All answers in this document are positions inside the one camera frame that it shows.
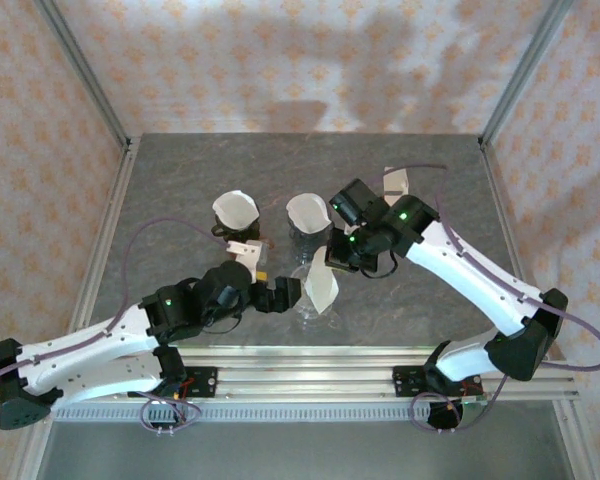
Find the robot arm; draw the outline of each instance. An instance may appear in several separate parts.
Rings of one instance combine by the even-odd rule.
[[[127,309],[113,327],[108,320],[24,346],[13,339],[1,341],[0,369],[24,365],[0,377],[0,428],[21,428],[50,411],[102,395],[171,395],[186,379],[171,343],[195,337],[224,318],[240,318],[250,306],[265,313],[284,312],[298,301],[300,280],[278,277],[274,290],[257,280],[258,244],[229,242],[227,251],[235,260],[208,270],[201,279],[159,288]],[[103,335],[80,348],[98,334]]]
[[[517,380],[530,380],[557,336],[562,319],[525,302],[533,298],[564,310],[567,298],[552,289],[539,289],[512,275],[456,236],[457,251],[438,212],[420,199],[404,195],[389,206],[356,179],[330,202],[353,233],[334,229],[325,264],[347,271],[376,271],[385,251],[408,258],[436,274],[476,305],[494,328],[460,342],[443,342],[425,364],[432,391],[448,394],[467,377],[499,370]],[[521,297],[485,276],[468,262],[469,253],[494,278],[515,287]]]

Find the white paper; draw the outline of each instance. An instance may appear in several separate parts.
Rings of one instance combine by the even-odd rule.
[[[216,198],[213,211],[225,226],[233,230],[247,228],[260,216],[253,198],[240,190],[233,190]]]
[[[333,271],[324,264],[327,247],[320,247],[313,257],[304,288],[318,313],[331,305],[340,291]]]
[[[391,170],[393,167],[385,167],[385,172]],[[391,207],[402,195],[409,193],[409,179],[407,178],[407,170],[396,170],[395,172],[389,173],[384,176],[384,191],[385,192],[398,192],[397,194],[384,195],[384,201]]]
[[[293,224],[304,233],[321,232],[331,220],[324,200],[315,193],[301,193],[287,203],[287,212]]]

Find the gray stone surface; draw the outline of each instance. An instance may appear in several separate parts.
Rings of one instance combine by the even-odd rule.
[[[132,232],[159,216],[176,216],[205,230],[213,225],[211,204],[222,193],[241,189],[261,209],[262,234],[275,242],[267,271],[289,275],[291,254],[285,205],[294,195],[313,192],[325,201],[350,180],[377,178],[384,166],[444,163],[451,169],[446,211],[456,231],[487,257],[511,271],[504,236],[477,139],[463,135],[369,134],[151,134],[142,137],[92,323],[113,316],[122,297],[121,252]],[[440,171],[409,171],[410,193],[432,206]],[[382,185],[376,184],[381,192]],[[335,218],[337,225],[343,225]],[[146,230],[129,262],[131,299],[140,301],[158,287],[202,276],[225,260],[217,244],[188,228],[163,223]],[[381,265],[388,266],[383,259]],[[227,335],[200,335],[194,344],[360,344],[433,346],[484,331],[484,315],[442,280],[402,260],[395,275],[368,280],[338,274],[340,295],[330,315],[336,330],[308,334],[295,311],[283,315],[248,312]],[[228,319],[214,329],[224,330]]]

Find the cable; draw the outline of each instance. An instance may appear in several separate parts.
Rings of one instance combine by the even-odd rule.
[[[456,428],[451,428],[449,430],[442,430],[442,429],[425,427],[421,423],[417,422],[416,419],[415,419],[415,410],[414,410],[416,402],[420,398],[428,397],[428,396],[429,397],[430,396],[434,396],[434,397],[438,397],[438,398],[444,399],[444,401],[448,405],[451,405],[453,411],[456,414],[456,418],[458,419],[458,423],[460,423],[460,415],[458,414],[458,410],[456,409],[456,406],[453,404],[453,402],[449,399],[449,397],[447,397],[446,395],[442,395],[440,393],[434,393],[434,392],[419,393],[418,395],[416,395],[415,397],[413,397],[413,399],[411,400],[411,403],[409,403],[409,407],[407,409],[407,412],[409,413],[409,421],[418,430],[421,430],[421,431],[427,432],[427,433],[437,433],[437,434],[441,434],[441,433],[454,433],[454,432],[464,431],[464,430],[468,430],[469,428],[475,427],[491,411],[491,409],[493,408],[493,405],[496,402],[496,399],[500,396],[500,392],[502,392],[502,387],[504,387],[504,384],[505,384],[505,382],[507,381],[508,378],[509,377],[507,375],[505,375],[505,376],[502,377],[502,380],[500,380],[500,384],[498,385],[498,388],[496,388],[496,391],[493,392],[493,396],[491,397],[491,399],[487,403],[487,406],[484,407],[484,409],[478,414],[478,416],[469,425],[464,425],[462,427],[458,426]]]
[[[238,317],[238,321],[235,323],[235,325],[233,327],[231,327],[229,330],[224,330],[222,332],[210,332],[209,330],[202,330],[204,333],[208,333],[209,335],[224,335],[226,333],[229,332],[233,332],[236,328],[238,328],[238,325],[240,325],[240,322],[242,321],[242,315],[240,315]]]
[[[141,396],[149,399],[147,401],[147,403],[145,403],[140,408],[140,424],[145,428],[145,430],[149,430],[150,432],[156,432],[158,435],[160,435],[163,431],[165,431],[165,429],[163,429],[162,427],[154,427],[145,419],[145,413],[146,413],[147,409],[149,408],[149,406],[151,406],[151,404],[153,402],[164,403],[166,405],[169,405],[171,407],[171,409],[174,410],[174,412],[176,413],[176,417],[178,418],[179,421],[176,423],[175,426],[169,425],[169,427],[166,430],[169,432],[170,435],[173,435],[177,431],[193,425],[200,419],[200,415],[202,415],[202,410],[200,410],[200,407],[198,407],[197,405],[194,405],[193,403],[187,402],[186,400],[180,400],[180,399],[175,399],[175,398],[163,398],[163,397],[158,397],[157,395],[153,395],[152,393],[146,393],[146,392],[136,392],[136,393],[138,395],[141,395]],[[191,417],[190,419],[187,419],[184,411],[180,412],[177,409],[176,405],[181,405],[181,406],[184,406],[185,408],[193,409],[195,411],[195,415],[193,417]]]
[[[187,399],[187,392],[189,391],[189,385],[191,385],[194,381],[195,381],[194,378],[189,378],[189,379],[187,379],[186,382],[184,382],[182,385],[180,385],[180,388],[182,388],[182,398],[184,398],[185,400]]]
[[[115,316],[113,317],[113,319],[107,324],[107,326],[100,331],[99,333],[95,334],[93,337],[88,338],[87,340],[83,340],[82,342],[76,343],[75,345],[72,345],[70,347],[65,347],[65,348],[60,348],[58,350],[54,350],[48,353],[44,353],[42,355],[34,355],[33,358],[28,358],[25,360],[21,360],[19,362],[16,363],[12,363],[11,365],[7,365],[4,368],[0,369],[0,377],[12,372],[13,370],[17,370],[19,368],[25,367],[27,365],[30,365],[32,363],[38,363],[41,362],[43,360],[48,360],[50,358],[55,358],[58,357],[60,355],[65,355],[67,353],[72,353],[75,352],[77,350],[80,350],[82,348],[88,347],[90,345],[93,345],[95,342],[97,342],[98,340],[100,340],[101,338],[105,337],[108,333],[110,333],[118,323],[120,323],[120,320],[122,319],[122,316],[124,315],[124,312],[127,310],[128,308],[128,303],[129,303],[129,284],[127,282],[127,264],[128,264],[128,260],[129,260],[129,253],[131,252],[131,247],[133,246],[134,242],[136,241],[136,239],[138,238],[138,235],[140,235],[140,233],[142,233],[144,230],[146,230],[147,228],[156,225],[158,223],[162,223],[162,222],[175,222],[175,223],[179,223],[181,225],[185,225],[193,230],[195,230],[196,232],[198,232],[199,234],[207,237],[209,240],[217,243],[218,245],[222,246],[222,247],[226,247],[226,243],[223,240],[220,240],[216,237],[214,237],[213,235],[211,235],[210,233],[207,233],[205,230],[203,230],[202,228],[200,228],[199,226],[197,226],[194,223],[191,223],[187,220],[182,220],[180,218],[175,218],[175,217],[158,217],[158,218],[153,218],[151,220],[148,220],[147,222],[141,224],[136,231],[133,233],[133,235],[131,235],[131,239],[129,240],[129,242],[127,243],[127,245],[125,246],[124,250],[123,250],[123,254],[122,254],[122,266],[121,266],[121,279],[122,279],[122,303],[120,305],[120,308],[118,309],[118,311],[116,312]]]
[[[391,260],[393,260],[393,267],[391,267],[391,270],[389,270],[387,273],[383,273],[382,275],[378,275],[378,276],[374,276],[374,275],[369,275],[364,269],[360,269],[360,273],[362,273],[362,275],[366,278],[370,278],[371,280],[378,280],[380,278],[387,278],[390,277],[391,275],[393,275],[396,270],[398,269],[398,260],[396,260],[396,256],[393,253],[393,250],[389,250],[389,256],[391,257]]]

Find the patterned wallpaper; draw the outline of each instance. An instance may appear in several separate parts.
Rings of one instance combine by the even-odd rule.
[[[0,340],[66,331],[119,156],[34,3],[1,0]]]
[[[60,0],[128,134],[480,133],[550,0]]]
[[[600,329],[600,0],[574,4],[495,148],[527,270]],[[600,361],[574,325],[559,345],[572,363]],[[600,373],[577,379],[600,450]]]

